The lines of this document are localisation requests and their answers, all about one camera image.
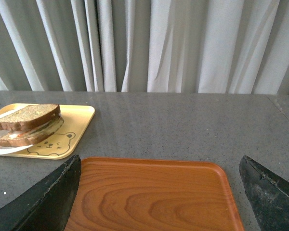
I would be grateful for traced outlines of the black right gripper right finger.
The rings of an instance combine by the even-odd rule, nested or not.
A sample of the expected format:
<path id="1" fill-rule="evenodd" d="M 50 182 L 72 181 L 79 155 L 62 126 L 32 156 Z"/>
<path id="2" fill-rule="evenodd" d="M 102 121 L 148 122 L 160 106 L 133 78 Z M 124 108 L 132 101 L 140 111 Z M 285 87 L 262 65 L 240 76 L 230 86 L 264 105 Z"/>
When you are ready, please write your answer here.
<path id="1" fill-rule="evenodd" d="M 289 231 L 289 182 L 248 156 L 239 173 L 262 231 Z"/>

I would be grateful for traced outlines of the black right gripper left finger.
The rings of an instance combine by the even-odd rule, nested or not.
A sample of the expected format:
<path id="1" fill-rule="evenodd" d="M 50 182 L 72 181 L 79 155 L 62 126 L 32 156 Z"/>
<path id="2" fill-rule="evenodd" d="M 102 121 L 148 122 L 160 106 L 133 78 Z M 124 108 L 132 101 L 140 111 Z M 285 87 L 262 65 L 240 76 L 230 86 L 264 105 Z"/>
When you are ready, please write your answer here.
<path id="1" fill-rule="evenodd" d="M 0 209 L 0 231 L 63 231 L 80 176 L 81 159 L 74 155 Z"/>

